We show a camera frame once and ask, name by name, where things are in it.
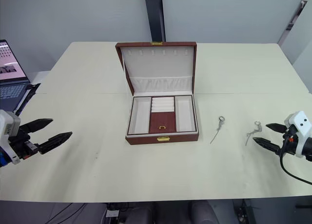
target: laptop keyboard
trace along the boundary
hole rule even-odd
[[[20,95],[25,85],[4,86],[0,88],[0,99],[16,98]]]

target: blue component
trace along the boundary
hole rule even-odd
[[[0,152],[0,165],[5,166],[7,164],[8,164],[8,162],[5,160],[3,154]]]

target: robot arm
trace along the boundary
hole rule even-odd
[[[38,119],[20,126],[20,118],[14,113],[0,110],[0,167],[10,162],[18,164],[37,152],[47,153],[68,140],[72,132],[58,134],[42,144],[29,141],[29,133],[43,129],[52,121]]]
[[[282,169],[293,178],[296,178],[305,183],[311,182],[303,180],[289,173],[283,165],[283,156],[285,153],[296,155],[298,157],[306,157],[306,160],[312,162],[312,124],[303,111],[290,114],[284,121],[285,125],[271,123],[266,126],[273,131],[283,134],[283,146],[271,143],[271,141],[264,138],[254,137],[253,140],[263,148],[274,152],[280,157],[280,164]]]

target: gray wall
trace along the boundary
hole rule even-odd
[[[167,41],[277,43],[301,0],[163,0]]]
[[[312,0],[308,1],[292,30],[281,45],[288,60],[293,64],[312,40]]]
[[[281,48],[312,93],[312,0],[304,7]]]
[[[312,93],[312,40],[310,40],[309,44],[293,63],[293,67],[307,86],[309,92]]]
[[[0,0],[0,38],[26,72],[50,70],[73,41],[151,41],[145,0]]]

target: laptop screen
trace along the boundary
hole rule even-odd
[[[0,82],[28,80],[8,43],[0,40]]]

